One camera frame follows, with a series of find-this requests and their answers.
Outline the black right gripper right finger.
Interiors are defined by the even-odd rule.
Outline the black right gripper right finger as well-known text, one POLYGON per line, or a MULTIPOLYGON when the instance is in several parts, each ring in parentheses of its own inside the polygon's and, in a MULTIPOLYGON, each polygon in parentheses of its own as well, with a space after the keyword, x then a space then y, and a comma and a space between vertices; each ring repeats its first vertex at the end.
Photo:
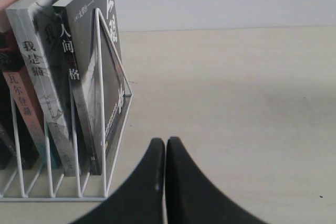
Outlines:
POLYGON ((177 136, 166 146, 166 213, 168 223, 266 223, 222 193, 177 136))

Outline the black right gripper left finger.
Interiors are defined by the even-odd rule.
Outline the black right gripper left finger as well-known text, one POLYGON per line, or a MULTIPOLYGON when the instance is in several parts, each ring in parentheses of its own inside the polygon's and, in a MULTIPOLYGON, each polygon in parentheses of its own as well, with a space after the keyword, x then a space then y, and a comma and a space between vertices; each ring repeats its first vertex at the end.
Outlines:
POLYGON ((164 169, 164 142, 153 138, 123 184, 73 223, 163 223, 164 169))

